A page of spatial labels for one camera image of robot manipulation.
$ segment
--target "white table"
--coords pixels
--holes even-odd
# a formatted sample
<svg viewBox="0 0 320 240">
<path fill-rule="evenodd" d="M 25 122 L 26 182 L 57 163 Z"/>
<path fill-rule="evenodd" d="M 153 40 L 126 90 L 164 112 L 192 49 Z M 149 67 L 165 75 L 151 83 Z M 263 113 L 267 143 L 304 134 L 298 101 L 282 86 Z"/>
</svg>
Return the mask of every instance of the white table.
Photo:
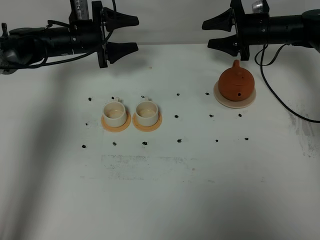
<svg viewBox="0 0 320 240">
<path fill-rule="evenodd" d="M 277 102 L 256 51 L 241 65 L 257 98 L 230 109 L 213 87 L 233 57 L 204 44 L 139 49 L 107 69 L 94 54 L 0 77 L 5 239 L 318 239 L 320 126 Z M 320 119 L 316 59 L 313 49 L 286 47 L 265 75 L 293 109 Z M 102 128 L 112 97 L 133 114 L 142 96 L 160 107 L 159 129 Z M 8 220 L 9 203 L 20 226 Z"/>
</svg>

